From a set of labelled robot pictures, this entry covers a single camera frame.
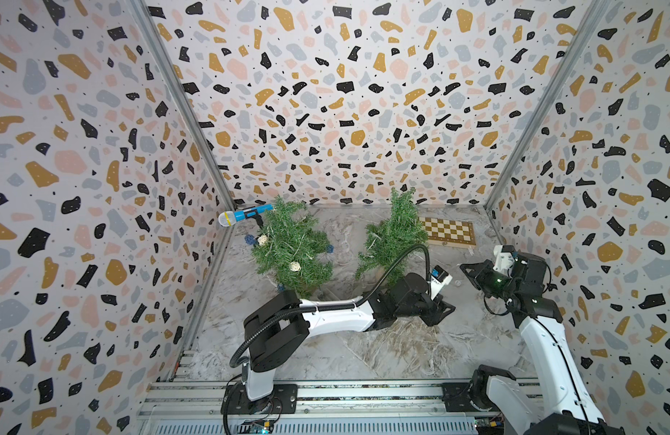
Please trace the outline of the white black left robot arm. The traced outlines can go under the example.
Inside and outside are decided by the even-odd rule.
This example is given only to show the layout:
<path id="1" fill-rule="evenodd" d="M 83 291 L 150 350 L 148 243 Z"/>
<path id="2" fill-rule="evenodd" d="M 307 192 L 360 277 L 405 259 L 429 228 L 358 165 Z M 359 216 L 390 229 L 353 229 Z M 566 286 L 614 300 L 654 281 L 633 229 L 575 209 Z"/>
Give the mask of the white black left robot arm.
<path id="1" fill-rule="evenodd" d="M 231 357 L 230 366 L 242 368 L 250 402 L 267 400 L 273 395 L 276 369 L 309 337 L 378 331 L 404 317 L 436 326 L 456 310 L 441 295 L 451 282 L 451 275 L 436 266 L 429 278 L 409 273 L 387 292 L 375 288 L 346 301 L 309 301 L 285 291 L 244 320 L 244 344 Z"/>

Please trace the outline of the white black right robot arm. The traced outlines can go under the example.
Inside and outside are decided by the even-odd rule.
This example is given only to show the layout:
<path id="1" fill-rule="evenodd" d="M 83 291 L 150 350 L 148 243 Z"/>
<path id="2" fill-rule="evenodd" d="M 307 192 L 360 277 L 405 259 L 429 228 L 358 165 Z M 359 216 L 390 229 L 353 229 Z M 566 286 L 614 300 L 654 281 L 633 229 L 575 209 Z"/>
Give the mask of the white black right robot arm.
<path id="1" fill-rule="evenodd" d="M 496 246 L 494 255 L 460 269 L 484 297 L 505 303 L 533 359 L 543 403 L 530 399 L 512 373 L 487 365 L 474 372 L 471 403 L 480 410 L 498 409 L 507 434 L 622 434 L 590 397 L 567 344 L 563 316 L 544 295 L 547 262 L 510 245 Z"/>

